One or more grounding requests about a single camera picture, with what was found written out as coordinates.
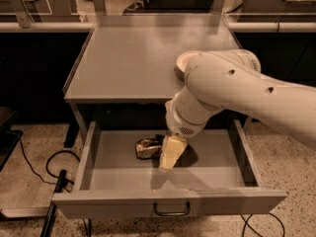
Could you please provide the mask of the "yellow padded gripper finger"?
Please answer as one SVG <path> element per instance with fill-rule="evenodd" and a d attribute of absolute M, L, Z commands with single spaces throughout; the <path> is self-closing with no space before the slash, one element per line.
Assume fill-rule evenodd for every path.
<path fill-rule="evenodd" d="M 188 146 L 185 138 L 178 135 L 166 136 L 163 140 L 159 169 L 170 171 Z"/>

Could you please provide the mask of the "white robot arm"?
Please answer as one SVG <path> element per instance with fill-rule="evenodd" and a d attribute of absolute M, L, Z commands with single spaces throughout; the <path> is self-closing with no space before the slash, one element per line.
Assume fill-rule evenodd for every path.
<path fill-rule="evenodd" d="M 184 88 L 166 103 L 171 134 L 164 139 L 159 168 L 171 170 L 188 139 L 216 114 L 230 110 L 316 149 L 316 89 L 261 73 L 257 56 L 245 49 L 188 51 L 177 59 Z"/>

